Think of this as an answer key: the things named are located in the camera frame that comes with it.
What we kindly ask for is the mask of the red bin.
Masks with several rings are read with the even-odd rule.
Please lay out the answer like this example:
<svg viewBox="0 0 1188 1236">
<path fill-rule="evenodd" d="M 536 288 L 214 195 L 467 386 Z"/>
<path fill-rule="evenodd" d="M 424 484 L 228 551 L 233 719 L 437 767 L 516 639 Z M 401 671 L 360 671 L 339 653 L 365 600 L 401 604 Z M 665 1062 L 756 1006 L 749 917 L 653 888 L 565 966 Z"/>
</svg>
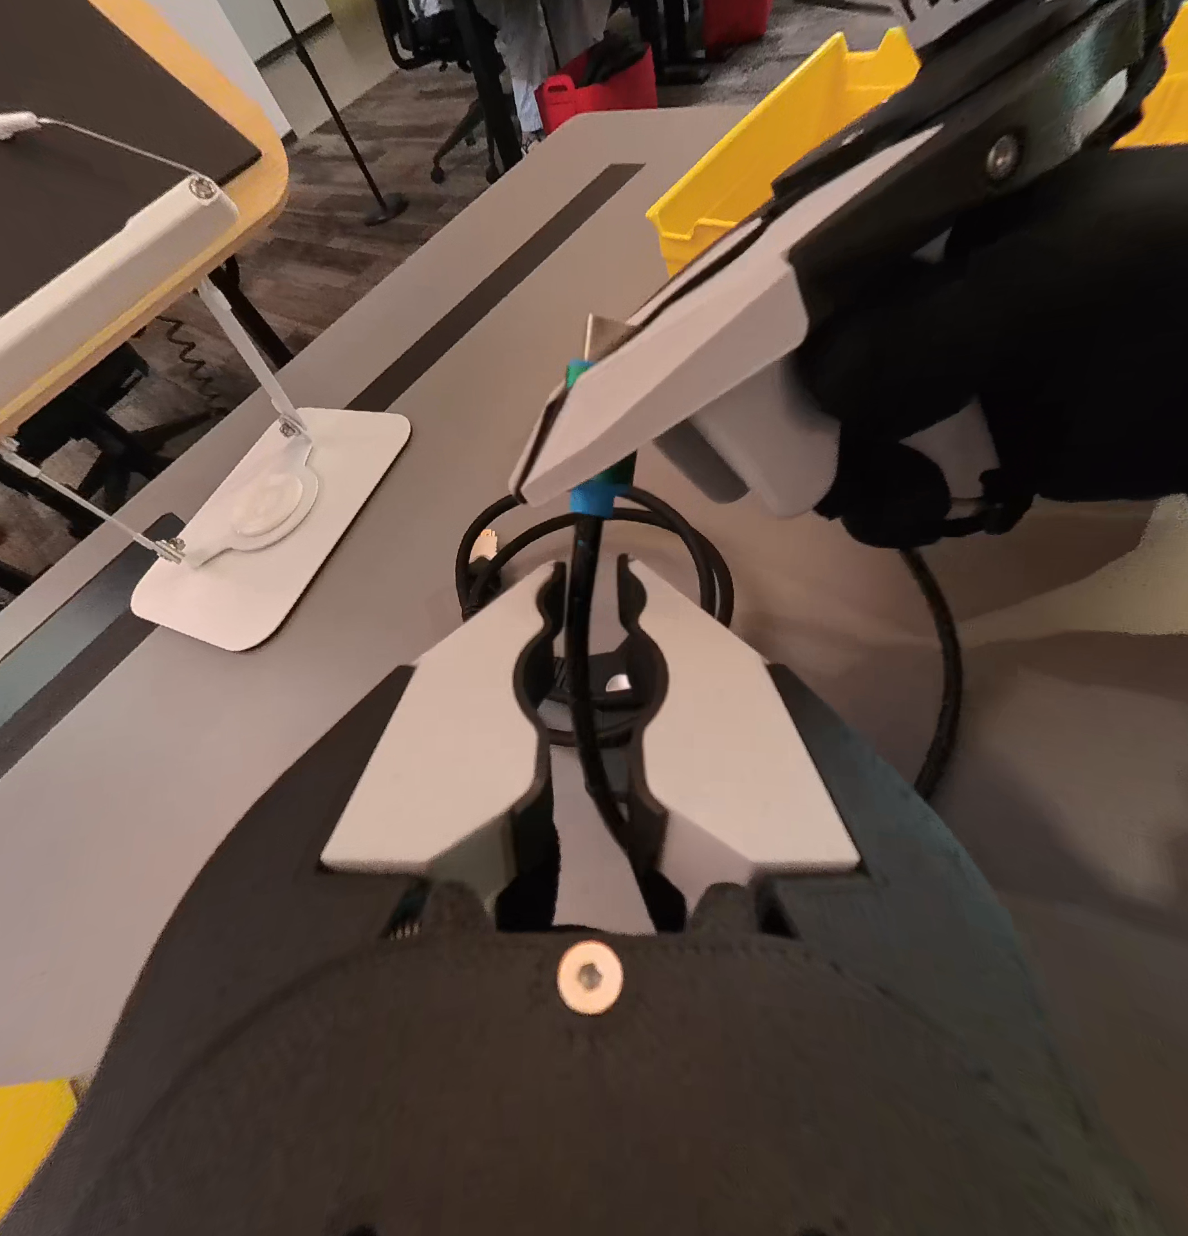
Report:
<svg viewBox="0 0 1188 1236">
<path fill-rule="evenodd" d="M 756 44 L 773 19 L 773 0 L 702 0 L 699 41 L 709 59 Z"/>
<path fill-rule="evenodd" d="M 536 91 L 541 131 L 553 134 L 575 116 L 653 112 L 661 107 L 653 48 L 608 35 Z"/>
</svg>

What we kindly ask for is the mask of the person's right hand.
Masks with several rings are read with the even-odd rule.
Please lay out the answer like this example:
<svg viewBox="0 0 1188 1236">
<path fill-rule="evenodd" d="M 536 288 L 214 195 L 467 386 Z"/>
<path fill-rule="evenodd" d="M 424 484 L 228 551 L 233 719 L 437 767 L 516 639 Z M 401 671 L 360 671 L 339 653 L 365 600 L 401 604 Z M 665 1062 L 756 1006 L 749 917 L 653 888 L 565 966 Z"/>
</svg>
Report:
<svg viewBox="0 0 1188 1236">
<path fill-rule="evenodd" d="M 1086 150 L 893 261 L 800 346 L 842 423 L 816 500 L 869 547 L 1034 503 L 1188 497 L 1188 143 Z"/>
</svg>

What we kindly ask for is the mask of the white stand with clear arms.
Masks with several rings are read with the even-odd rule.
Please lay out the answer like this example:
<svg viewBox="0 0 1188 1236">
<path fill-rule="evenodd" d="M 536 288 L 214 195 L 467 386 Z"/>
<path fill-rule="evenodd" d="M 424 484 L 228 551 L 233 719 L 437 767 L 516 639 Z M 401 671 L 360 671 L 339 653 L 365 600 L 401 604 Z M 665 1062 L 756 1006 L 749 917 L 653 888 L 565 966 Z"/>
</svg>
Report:
<svg viewBox="0 0 1188 1236">
<path fill-rule="evenodd" d="M 275 423 L 176 537 L 141 536 L 84 497 L 78 506 L 157 558 L 130 593 L 134 616 L 242 653 L 278 631 L 412 426 L 401 412 L 293 406 L 214 279 L 201 300 L 260 379 Z"/>
</svg>

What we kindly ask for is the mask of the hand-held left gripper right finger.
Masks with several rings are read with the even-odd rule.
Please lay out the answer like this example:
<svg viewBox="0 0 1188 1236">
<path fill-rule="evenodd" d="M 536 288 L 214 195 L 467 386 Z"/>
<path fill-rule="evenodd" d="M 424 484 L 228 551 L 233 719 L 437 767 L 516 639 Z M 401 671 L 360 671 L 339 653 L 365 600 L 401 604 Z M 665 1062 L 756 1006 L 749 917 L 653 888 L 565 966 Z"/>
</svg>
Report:
<svg viewBox="0 0 1188 1236">
<path fill-rule="evenodd" d="M 646 862 L 669 883 L 855 872 L 861 850 L 769 663 L 641 559 L 616 573 L 644 704 L 628 803 Z"/>
</svg>

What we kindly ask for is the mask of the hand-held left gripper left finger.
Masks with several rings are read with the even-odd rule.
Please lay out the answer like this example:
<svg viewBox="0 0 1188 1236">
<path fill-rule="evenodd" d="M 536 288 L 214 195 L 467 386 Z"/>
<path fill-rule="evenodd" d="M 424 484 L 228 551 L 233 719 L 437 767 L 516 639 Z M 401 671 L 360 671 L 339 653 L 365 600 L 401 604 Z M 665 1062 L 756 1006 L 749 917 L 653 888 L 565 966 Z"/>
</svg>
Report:
<svg viewBox="0 0 1188 1236">
<path fill-rule="evenodd" d="M 536 565 L 406 665 L 323 867 L 335 872 L 524 872 L 550 785 L 541 697 L 565 565 Z"/>
</svg>

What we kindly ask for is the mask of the black office chair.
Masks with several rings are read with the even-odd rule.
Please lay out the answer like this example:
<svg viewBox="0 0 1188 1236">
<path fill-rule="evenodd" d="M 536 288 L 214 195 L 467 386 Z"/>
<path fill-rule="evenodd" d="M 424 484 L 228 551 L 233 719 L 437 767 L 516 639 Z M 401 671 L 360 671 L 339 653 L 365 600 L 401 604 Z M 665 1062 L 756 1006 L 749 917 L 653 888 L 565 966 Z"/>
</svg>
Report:
<svg viewBox="0 0 1188 1236">
<path fill-rule="evenodd" d="M 493 44 L 493 25 L 471 0 L 422 3 L 422 0 L 378 0 L 376 3 L 392 62 L 404 71 L 424 67 L 459 67 L 471 74 L 478 98 L 468 104 L 464 122 L 430 157 L 430 180 L 447 177 L 444 159 L 459 143 L 476 143 L 476 129 L 485 129 L 487 167 L 485 177 L 493 183 L 499 171 L 522 159 L 522 136 L 516 107 L 503 88 L 503 57 Z"/>
</svg>

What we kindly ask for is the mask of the black pole stand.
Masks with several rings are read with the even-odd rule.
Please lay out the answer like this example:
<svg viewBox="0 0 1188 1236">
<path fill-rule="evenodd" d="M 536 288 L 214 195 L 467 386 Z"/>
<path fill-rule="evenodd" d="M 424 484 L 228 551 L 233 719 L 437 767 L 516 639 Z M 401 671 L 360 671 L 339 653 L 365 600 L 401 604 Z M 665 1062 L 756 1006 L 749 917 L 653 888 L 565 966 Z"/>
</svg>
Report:
<svg viewBox="0 0 1188 1236">
<path fill-rule="evenodd" d="M 278 11 L 297 62 L 302 67 L 302 71 L 311 74 L 313 88 L 318 91 L 318 101 L 324 104 L 324 112 L 329 112 L 330 126 L 339 129 L 349 159 L 355 164 L 355 170 L 360 170 L 360 176 L 364 176 L 364 180 L 365 180 L 365 189 L 368 189 L 368 195 L 376 201 L 376 207 L 365 212 L 365 225 L 388 225 L 392 220 L 396 220 L 406 209 L 406 197 L 404 195 L 384 195 L 378 189 L 378 180 L 376 180 L 368 164 L 364 159 L 349 129 L 345 126 L 345 116 L 339 112 L 339 107 L 335 107 L 335 101 L 330 101 L 330 93 L 329 93 L 329 88 L 324 88 L 311 51 L 305 51 L 305 41 L 299 38 L 289 5 L 281 0 L 272 0 L 272 9 Z"/>
</svg>

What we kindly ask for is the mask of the black board with wooden rim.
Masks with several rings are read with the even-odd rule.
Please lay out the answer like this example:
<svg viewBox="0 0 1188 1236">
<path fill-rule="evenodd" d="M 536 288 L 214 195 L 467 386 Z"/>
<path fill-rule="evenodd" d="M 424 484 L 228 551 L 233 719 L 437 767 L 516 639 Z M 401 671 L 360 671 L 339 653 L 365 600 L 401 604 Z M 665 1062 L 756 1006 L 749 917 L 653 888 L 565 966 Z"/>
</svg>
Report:
<svg viewBox="0 0 1188 1236">
<path fill-rule="evenodd" d="M 0 440 L 272 222 L 289 157 L 264 107 L 151 3 L 0 3 L 0 112 L 114 134 L 215 177 L 242 222 L 0 410 Z M 177 171 L 43 129 L 0 143 L 0 312 L 106 242 Z"/>
</svg>

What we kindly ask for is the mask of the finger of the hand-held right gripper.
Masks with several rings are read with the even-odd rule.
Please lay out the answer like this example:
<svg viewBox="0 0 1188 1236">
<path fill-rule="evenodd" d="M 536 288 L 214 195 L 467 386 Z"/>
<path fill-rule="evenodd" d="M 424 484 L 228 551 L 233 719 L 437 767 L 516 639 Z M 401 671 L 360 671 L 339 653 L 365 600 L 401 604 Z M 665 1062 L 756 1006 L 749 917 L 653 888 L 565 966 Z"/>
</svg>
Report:
<svg viewBox="0 0 1188 1236">
<path fill-rule="evenodd" d="M 511 476 L 511 494 L 545 503 L 590 482 L 786 361 L 806 327 L 779 225 L 739 225 L 653 293 L 608 355 L 558 386 Z"/>
<path fill-rule="evenodd" d="M 821 222 L 863 197 L 893 167 L 926 150 L 940 134 L 940 126 L 917 131 L 886 150 L 865 157 L 842 176 L 831 176 L 814 192 L 774 195 L 753 220 L 740 222 L 699 256 L 694 271 L 683 271 L 661 293 L 653 293 L 635 316 L 635 326 L 653 326 L 678 310 L 697 288 L 747 288 L 761 293 L 773 279 L 790 274 L 790 251 L 814 239 Z"/>
</svg>

